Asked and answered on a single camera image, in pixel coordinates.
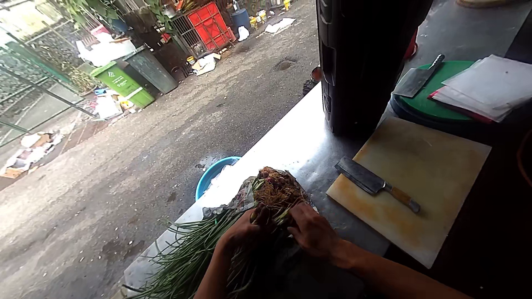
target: green onion stalk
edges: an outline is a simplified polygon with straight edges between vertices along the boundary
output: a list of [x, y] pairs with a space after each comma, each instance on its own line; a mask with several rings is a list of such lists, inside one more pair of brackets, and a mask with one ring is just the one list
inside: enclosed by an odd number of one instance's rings
[[[308, 202], [308, 197], [289, 172], [262, 169], [251, 182], [251, 192], [255, 206], [263, 204], [269, 209], [269, 218], [277, 228], [289, 221], [289, 209], [299, 202]], [[224, 208], [218, 214], [201, 221], [187, 223], [169, 222], [168, 229], [176, 234], [176, 241], [167, 243], [164, 250], [151, 257], [158, 265], [157, 272], [149, 277], [149, 283], [142, 288], [124, 287], [136, 291], [129, 299], [190, 299], [194, 297], [219, 238], [242, 216], [245, 211], [236, 208]], [[257, 215], [251, 215], [254, 222]], [[238, 297], [253, 281], [257, 271], [260, 254], [267, 246], [273, 246], [272, 240], [287, 235], [282, 229], [272, 230], [266, 244], [260, 248], [241, 247], [231, 259], [231, 268], [227, 281], [228, 298]]]

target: green trash bin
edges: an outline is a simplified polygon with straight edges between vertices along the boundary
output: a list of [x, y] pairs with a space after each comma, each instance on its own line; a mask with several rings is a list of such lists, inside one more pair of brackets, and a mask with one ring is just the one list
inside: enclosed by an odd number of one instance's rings
[[98, 78], [109, 88], [115, 90], [124, 98], [130, 100], [139, 108], [144, 108], [155, 99], [142, 86], [122, 71], [114, 61], [99, 67], [90, 75]]

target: hand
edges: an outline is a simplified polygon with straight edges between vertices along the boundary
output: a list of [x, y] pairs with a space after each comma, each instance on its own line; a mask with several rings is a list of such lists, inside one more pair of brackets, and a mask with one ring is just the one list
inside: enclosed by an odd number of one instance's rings
[[342, 257], [342, 248], [351, 243], [340, 239], [329, 221], [306, 203], [291, 208], [289, 214], [298, 227], [288, 227], [288, 231], [301, 248], [312, 256], [331, 261], [341, 267], [339, 258]]
[[[256, 212], [255, 221], [251, 223], [251, 215]], [[269, 210], [259, 205], [256, 209], [247, 210], [240, 218], [220, 237], [218, 246], [233, 251], [242, 243], [253, 239], [261, 232], [261, 226], [256, 223], [262, 223], [263, 219], [268, 217]]]

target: cutting board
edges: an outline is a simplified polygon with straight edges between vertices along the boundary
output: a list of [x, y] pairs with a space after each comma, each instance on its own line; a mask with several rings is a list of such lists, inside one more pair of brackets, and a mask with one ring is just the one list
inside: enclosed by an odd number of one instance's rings
[[332, 197], [430, 268], [488, 157], [490, 146], [388, 118], [353, 158], [421, 205], [414, 214], [381, 190], [371, 196], [340, 175]]

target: yellow bucket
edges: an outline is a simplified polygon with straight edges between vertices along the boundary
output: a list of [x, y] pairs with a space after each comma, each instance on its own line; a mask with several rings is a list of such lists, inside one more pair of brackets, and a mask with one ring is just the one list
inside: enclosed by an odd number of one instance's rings
[[257, 19], [256, 18], [252, 18], [250, 20], [250, 25], [251, 27], [255, 28], [255, 29], [258, 29], [258, 26], [257, 26]]
[[261, 11], [261, 13], [259, 13], [259, 16], [261, 17], [262, 23], [264, 24], [264, 22], [266, 21], [266, 12]]
[[196, 60], [194, 59], [194, 57], [189, 56], [189, 57], [187, 57], [187, 62], [188, 62], [190, 65], [194, 65], [194, 63], [196, 63]]

